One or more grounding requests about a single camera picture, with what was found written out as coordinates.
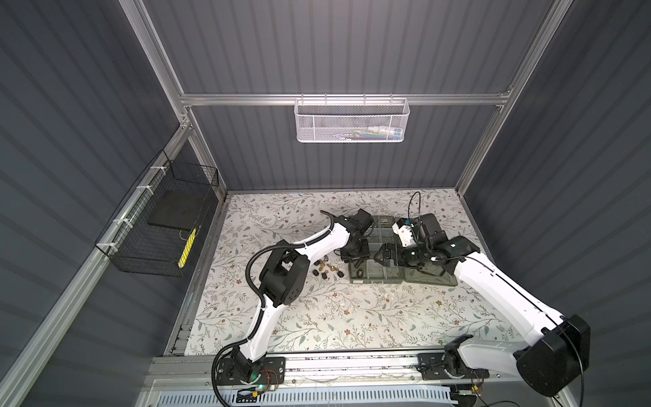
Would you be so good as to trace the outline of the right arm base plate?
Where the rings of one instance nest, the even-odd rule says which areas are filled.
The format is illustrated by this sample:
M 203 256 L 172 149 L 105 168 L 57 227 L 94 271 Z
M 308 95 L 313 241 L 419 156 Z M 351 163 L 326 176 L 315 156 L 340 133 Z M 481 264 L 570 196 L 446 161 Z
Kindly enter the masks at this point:
M 447 351 L 417 354 L 416 369 L 424 380 L 487 379 L 490 377 L 488 370 L 469 368 L 457 354 Z

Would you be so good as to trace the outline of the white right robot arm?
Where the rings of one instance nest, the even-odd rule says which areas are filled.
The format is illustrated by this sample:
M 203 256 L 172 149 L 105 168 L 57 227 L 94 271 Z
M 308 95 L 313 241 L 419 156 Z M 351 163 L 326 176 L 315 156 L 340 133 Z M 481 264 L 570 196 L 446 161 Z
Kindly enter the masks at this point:
M 461 379 L 477 370 L 519 376 L 546 397 L 584 378 L 590 354 L 588 323 L 578 315 L 566 317 L 528 293 L 466 237 L 408 248 L 383 244 L 374 260 L 417 271 L 437 266 L 480 293 L 521 335 L 518 343 L 471 334 L 457 337 L 445 346 L 438 363 L 451 378 Z

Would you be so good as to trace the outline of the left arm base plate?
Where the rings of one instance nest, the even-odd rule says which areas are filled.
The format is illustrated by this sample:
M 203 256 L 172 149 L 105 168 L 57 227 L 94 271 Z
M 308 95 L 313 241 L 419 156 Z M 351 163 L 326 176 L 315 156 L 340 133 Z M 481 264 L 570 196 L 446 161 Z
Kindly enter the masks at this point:
M 213 368 L 212 377 L 219 386 L 236 385 L 278 385 L 285 381 L 287 359 L 264 357 L 261 361 L 249 362 L 240 357 L 221 358 Z

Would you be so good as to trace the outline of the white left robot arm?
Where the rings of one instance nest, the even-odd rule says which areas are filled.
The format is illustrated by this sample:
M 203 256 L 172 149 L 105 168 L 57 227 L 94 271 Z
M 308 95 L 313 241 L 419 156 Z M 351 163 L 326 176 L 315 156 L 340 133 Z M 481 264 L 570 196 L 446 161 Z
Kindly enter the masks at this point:
M 235 368 L 245 379 L 253 381 L 259 376 L 276 323 L 302 293 L 310 266 L 337 249 L 357 249 L 371 225 L 371 218 L 358 222 L 344 217 L 311 237 L 292 244 L 281 240 L 252 257 L 247 272 L 262 254 L 270 255 L 259 275 L 260 285 L 253 286 L 259 297 L 255 317 L 245 339 L 231 353 Z

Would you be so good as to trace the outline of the translucent green organizer box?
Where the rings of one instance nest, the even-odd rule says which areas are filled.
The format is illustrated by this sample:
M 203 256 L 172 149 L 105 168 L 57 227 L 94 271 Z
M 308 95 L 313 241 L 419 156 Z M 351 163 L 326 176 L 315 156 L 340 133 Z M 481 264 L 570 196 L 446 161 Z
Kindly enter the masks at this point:
M 403 244 L 393 231 L 393 225 L 398 219 L 388 215 L 373 215 L 371 218 L 369 230 L 360 239 L 361 256 L 353 257 L 345 249 L 340 251 L 341 259 L 348 265 L 352 283 L 414 283 L 444 287 L 456 287 L 459 284 L 454 276 L 432 263 L 419 270 L 406 266 L 398 258 L 398 251 L 403 248 Z

